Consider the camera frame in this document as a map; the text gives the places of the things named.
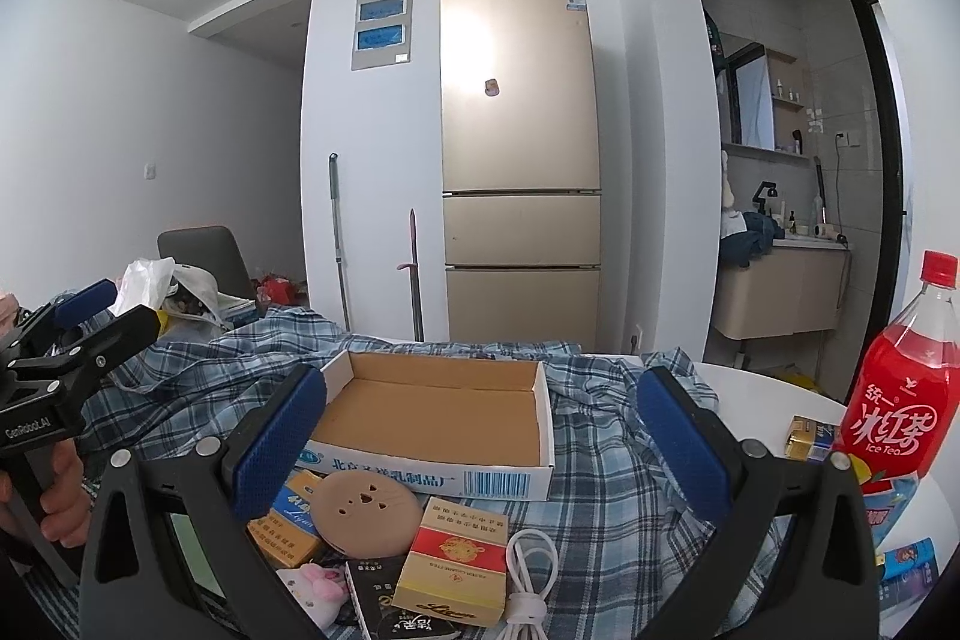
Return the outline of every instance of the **red bottle cap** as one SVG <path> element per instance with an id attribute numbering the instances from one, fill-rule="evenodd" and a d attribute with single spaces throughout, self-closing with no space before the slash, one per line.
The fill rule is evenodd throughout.
<path id="1" fill-rule="evenodd" d="M 957 258 L 947 253 L 928 250 L 923 253 L 920 280 L 941 287 L 957 287 Z"/>

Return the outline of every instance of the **metal bolt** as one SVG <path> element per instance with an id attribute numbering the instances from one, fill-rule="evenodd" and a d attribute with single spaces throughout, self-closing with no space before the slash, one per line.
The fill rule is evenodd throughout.
<path id="1" fill-rule="evenodd" d="M 850 457 L 840 451 L 833 451 L 833 453 L 830 454 L 830 463 L 840 470 L 851 468 Z"/>
<path id="2" fill-rule="evenodd" d="M 110 457 L 110 464 L 119 469 L 120 467 L 126 466 L 128 463 L 130 463 L 130 459 L 130 451 L 128 451 L 126 448 L 121 448 Z"/>
<path id="3" fill-rule="evenodd" d="M 767 455 L 767 446 L 758 439 L 745 439 L 741 442 L 740 447 L 750 458 L 763 458 Z"/>
<path id="4" fill-rule="evenodd" d="M 213 456 L 220 450 L 220 441 L 217 437 L 204 437 L 197 443 L 196 450 L 200 456 Z"/>

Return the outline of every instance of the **white table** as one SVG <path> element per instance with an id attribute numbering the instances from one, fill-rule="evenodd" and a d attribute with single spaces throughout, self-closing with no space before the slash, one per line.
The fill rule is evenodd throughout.
<path id="1" fill-rule="evenodd" d="M 698 363 L 697 371 L 720 397 L 720 418 L 733 437 L 758 439 L 776 456 L 784 453 L 786 432 L 794 415 L 833 424 L 840 423 L 843 417 L 843 405 L 783 381 L 709 363 Z M 930 476 L 920 481 L 917 494 L 890 530 L 882 549 L 899 548 L 924 537 L 933 540 L 937 565 L 942 571 L 960 536 L 947 499 Z M 915 609 L 890 616 L 882 623 L 882 632 L 889 636 L 899 632 Z"/>

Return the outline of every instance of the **chair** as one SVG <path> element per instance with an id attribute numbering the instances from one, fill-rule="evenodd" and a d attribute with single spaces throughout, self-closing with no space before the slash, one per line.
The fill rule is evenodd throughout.
<path id="1" fill-rule="evenodd" d="M 221 293 L 241 299 L 256 299 L 256 290 L 227 226 L 200 226 L 164 231 L 157 237 L 160 257 L 172 257 L 186 266 L 200 266 L 217 280 Z"/>

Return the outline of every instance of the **bathroom vanity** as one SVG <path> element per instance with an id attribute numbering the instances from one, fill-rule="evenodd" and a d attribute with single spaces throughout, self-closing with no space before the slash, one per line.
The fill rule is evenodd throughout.
<path id="1" fill-rule="evenodd" d="M 850 252 L 837 242 L 787 235 L 746 269 L 717 274 L 712 326 L 729 339 L 836 327 Z"/>

